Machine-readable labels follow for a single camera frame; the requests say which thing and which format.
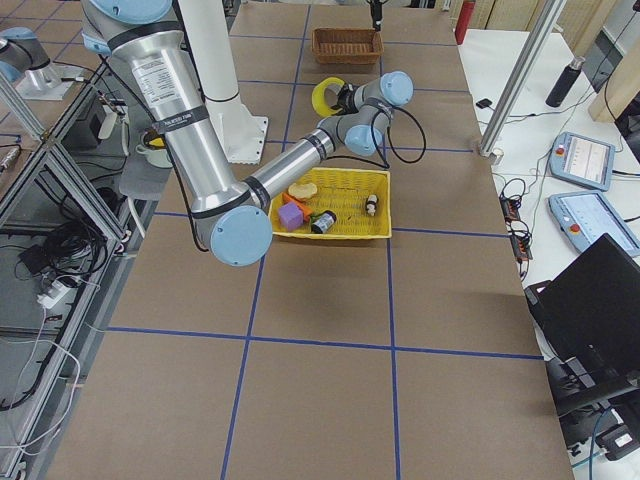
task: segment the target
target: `label sticker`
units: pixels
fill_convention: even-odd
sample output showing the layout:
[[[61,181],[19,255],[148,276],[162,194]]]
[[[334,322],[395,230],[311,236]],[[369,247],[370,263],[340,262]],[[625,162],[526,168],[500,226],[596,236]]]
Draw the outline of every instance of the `label sticker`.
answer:
[[[162,58],[137,66],[133,69],[133,76],[149,107],[157,107],[180,98],[171,72]]]
[[[631,441],[633,441],[633,438],[631,438],[631,435],[629,435],[628,433],[625,433],[615,440],[616,445],[618,445],[618,447],[620,448],[624,447],[627,443],[631,443]]]

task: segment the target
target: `purple cube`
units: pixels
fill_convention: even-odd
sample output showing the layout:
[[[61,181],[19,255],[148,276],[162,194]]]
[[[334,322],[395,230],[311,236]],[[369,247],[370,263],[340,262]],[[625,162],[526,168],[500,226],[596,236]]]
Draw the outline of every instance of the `purple cube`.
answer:
[[[278,209],[278,217],[280,218],[282,226],[289,232],[295,230],[304,223],[302,210],[300,210],[293,202],[285,203],[281,206]]]

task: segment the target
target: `power strip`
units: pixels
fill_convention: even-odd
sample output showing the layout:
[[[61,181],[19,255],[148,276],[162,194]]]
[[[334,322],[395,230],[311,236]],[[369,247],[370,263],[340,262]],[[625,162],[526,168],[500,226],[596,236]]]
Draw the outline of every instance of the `power strip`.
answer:
[[[502,209],[504,221],[507,225],[510,225],[512,222],[522,221],[518,208],[514,205],[513,201],[508,198],[500,199],[500,208]],[[509,235],[509,241],[511,242],[513,256],[516,257],[518,263],[528,262],[533,259],[528,242],[523,242],[522,239],[513,232]]]

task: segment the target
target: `table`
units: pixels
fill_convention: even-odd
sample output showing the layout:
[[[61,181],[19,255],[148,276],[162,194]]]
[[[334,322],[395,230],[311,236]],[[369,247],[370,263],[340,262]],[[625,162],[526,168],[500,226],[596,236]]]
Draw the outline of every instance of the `table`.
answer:
[[[275,239],[233,269],[191,245],[171,179],[48,479],[572,478],[448,14],[385,11],[373,68],[314,62],[313,28],[369,22],[249,3],[231,40],[265,158],[313,129],[326,76],[413,77],[429,151],[393,162],[393,237]]]
[[[460,56],[464,65],[469,90],[474,102],[490,98],[497,102],[509,74],[526,40],[526,32],[469,30],[464,44],[460,47]],[[617,128],[611,123],[594,122],[587,111],[595,98],[591,84],[585,75],[581,75],[562,103],[561,108],[548,107],[546,99],[560,72],[573,58],[571,50],[559,33],[553,33],[537,60],[526,85],[513,109],[513,115],[553,112],[566,109],[587,98],[575,108],[557,115],[545,115],[530,118],[523,122],[506,125],[496,146],[505,151],[502,162],[493,168],[496,189],[501,191],[504,180],[523,178],[528,184],[535,179],[535,168],[540,157],[545,155],[553,139],[561,131],[570,131],[587,137],[593,137],[616,145],[622,151],[616,153],[614,168],[617,170],[638,172],[638,161],[624,143]],[[491,117],[488,109],[476,109],[481,129]],[[540,163],[543,170],[546,159]],[[606,192],[607,199],[622,216],[635,217],[640,214],[640,189],[637,180],[614,177],[611,188]],[[507,194],[516,193],[520,186]],[[552,194],[584,190],[581,187],[554,178],[547,173],[525,195],[520,210],[522,219],[534,227],[532,246],[533,260],[523,282],[524,286],[554,279],[575,258],[578,252],[558,228],[555,219],[547,207],[547,198]],[[640,224],[628,224],[631,230],[640,236]],[[598,479],[640,478],[640,452],[617,462],[608,462],[603,458],[595,460],[594,476]],[[586,468],[577,469],[577,479],[586,479]]]

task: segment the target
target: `white pole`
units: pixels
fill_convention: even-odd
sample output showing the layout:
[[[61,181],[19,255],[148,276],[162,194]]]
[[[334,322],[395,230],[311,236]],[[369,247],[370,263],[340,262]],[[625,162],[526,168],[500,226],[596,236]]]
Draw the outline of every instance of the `white pole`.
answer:
[[[179,0],[206,106],[231,163],[260,162],[266,117],[254,117],[240,99],[227,23],[220,0]]]

